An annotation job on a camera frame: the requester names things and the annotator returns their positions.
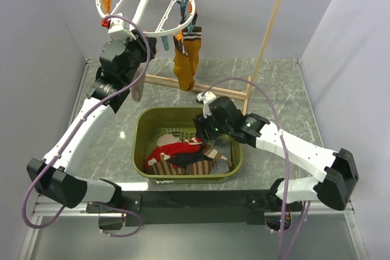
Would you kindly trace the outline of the red santa sock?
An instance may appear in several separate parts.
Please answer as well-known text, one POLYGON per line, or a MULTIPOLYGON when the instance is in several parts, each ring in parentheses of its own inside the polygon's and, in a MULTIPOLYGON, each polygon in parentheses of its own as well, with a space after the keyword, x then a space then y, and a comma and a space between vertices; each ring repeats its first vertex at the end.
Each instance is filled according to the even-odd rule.
POLYGON ((178 154, 199 152, 204 146, 205 144, 198 138, 158 146, 145 159, 144 168, 146 169, 157 162, 173 158, 178 154))

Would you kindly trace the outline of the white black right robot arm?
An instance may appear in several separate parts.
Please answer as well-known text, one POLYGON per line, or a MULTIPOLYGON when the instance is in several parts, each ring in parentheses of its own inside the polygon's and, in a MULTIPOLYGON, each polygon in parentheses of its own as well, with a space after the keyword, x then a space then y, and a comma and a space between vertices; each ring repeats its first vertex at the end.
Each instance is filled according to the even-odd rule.
POLYGON ((268 205, 276 211, 295 202, 317 201, 342 211, 359 180, 353 154, 344 148, 326 149, 307 142, 257 114, 243 114, 228 97, 211 92, 196 97, 202 114, 194 118, 196 133, 203 141, 225 135, 234 141, 264 150, 309 173, 299 179, 276 180, 268 192, 268 205))

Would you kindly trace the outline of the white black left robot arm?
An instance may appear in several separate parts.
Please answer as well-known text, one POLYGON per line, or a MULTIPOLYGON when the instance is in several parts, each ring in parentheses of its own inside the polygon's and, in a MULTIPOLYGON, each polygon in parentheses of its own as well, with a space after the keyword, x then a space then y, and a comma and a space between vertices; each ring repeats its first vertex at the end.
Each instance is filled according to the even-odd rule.
POLYGON ((143 38, 135 30, 133 34, 134 39, 104 44, 100 66, 79 114, 43 159, 31 159, 27 165, 35 190, 67 208, 96 201, 110 213, 121 207, 119 186, 107 180, 79 178, 77 173, 99 131, 129 95, 128 85, 142 72, 140 64, 155 57, 157 39, 143 38))

